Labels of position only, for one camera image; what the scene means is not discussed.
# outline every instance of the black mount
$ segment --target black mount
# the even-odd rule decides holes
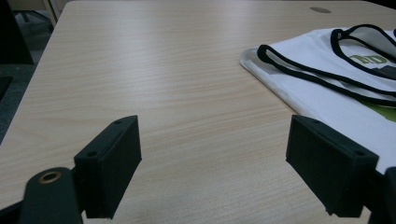
[[[74,158],[72,170],[58,167],[33,176],[23,200],[0,211],[0,223],[82,223],[113,218],[141,162],[137,116],[108,125]]]
[[[326,207],[339,217],[396,224],[396,167],[375,170],[379,157],[326,124],[303,116],[291,118],[286,161]]]

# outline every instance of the wooden table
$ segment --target wooden table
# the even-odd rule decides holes
[[[85,223],[366,223],[367,210],[329,217],[285,162],[294,112],[238,59],[318,28],[395,21],[360,1],[70,3],[0,148],[0,207],[138,115],[143,160],[119,210]]]

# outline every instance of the gray carpet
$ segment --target gray carpet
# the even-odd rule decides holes
[[[0,144],[35,71],[35,65],[2,64],[0,77],[12,77],[11,84],[0,102]]]
[[[45,16],[48,15],[45,11],[40,11],[40,13]],[[9,124],[20,105],[22,96],[35,72],[44,48],[50,40],[50,23],[32,16],[28,16],[28,18],[29,21],[25,21],[21,15],[16,16],[21,33],[35,64],[0,64],[0,77],[13,78],[3,99],[0,101],[0,144],[3,142]]]

